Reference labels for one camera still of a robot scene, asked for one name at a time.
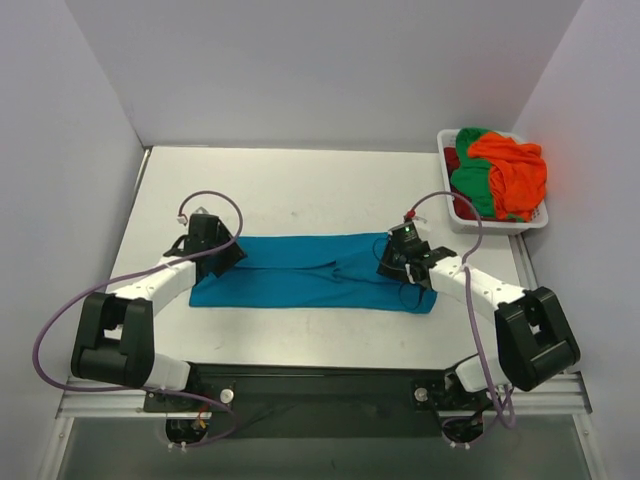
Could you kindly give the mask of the blue t shirt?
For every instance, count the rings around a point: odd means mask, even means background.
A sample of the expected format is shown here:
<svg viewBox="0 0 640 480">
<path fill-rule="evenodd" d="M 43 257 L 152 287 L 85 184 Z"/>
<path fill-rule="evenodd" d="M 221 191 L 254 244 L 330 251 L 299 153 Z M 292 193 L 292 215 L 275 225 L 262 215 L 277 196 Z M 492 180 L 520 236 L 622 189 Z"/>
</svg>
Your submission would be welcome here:
<svg viewBox="0 0 640 480">
<path fill-rule="evenodd" d="M 194 286 L 194 308 L 338 308 L 428 314 L 437 294 L 377 273 L 383 232 L 244 236 L 247 254 Z"/>
</svg>

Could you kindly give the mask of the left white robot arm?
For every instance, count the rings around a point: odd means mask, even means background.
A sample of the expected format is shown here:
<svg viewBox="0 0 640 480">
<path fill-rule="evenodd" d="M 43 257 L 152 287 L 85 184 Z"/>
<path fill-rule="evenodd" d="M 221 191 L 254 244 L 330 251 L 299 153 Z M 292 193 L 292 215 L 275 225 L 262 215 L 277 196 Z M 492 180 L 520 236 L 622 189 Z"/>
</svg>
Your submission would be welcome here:
<svg viewBox="0 0 640 480">
<path fill-rule="evenodd" d="M 219 277 L 247 257 L 236 242 L 204 255 L 209 245 L 183 235 L 140 280 L 88 295 L 71 357 L 72 374 L 120 387 L 167 390 L 166 398 L 177 410 L 195 409 L 203 389 L 189 378 L 188 362 L 156 351 L 154 318 L 206 277 Z"/>
</svg>

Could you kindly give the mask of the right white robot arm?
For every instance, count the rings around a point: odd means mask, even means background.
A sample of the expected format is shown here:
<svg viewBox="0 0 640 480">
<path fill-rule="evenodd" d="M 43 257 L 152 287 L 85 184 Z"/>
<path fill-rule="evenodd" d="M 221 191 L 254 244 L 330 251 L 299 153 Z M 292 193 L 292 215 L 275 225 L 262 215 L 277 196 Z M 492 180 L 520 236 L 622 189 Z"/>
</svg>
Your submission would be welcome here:
<svg viewBox="0 0 640 480">
<path fill-rule="evenodd" d="M 388 240 L 379 273 L 465 305 L 474 335 L 479 334 L 477 316 L 493 322 L 497 353 L 490 356 L 478 347 L 476 356 L 458 363 L 455 376 L 443 383 L 444 399 L 455 408 L 467 407 L 493 386 L 531 391 L 581 359 L 561 303 L 546 287 L 506 283 L 426 241 L 401 246 Z"/>
</svg>

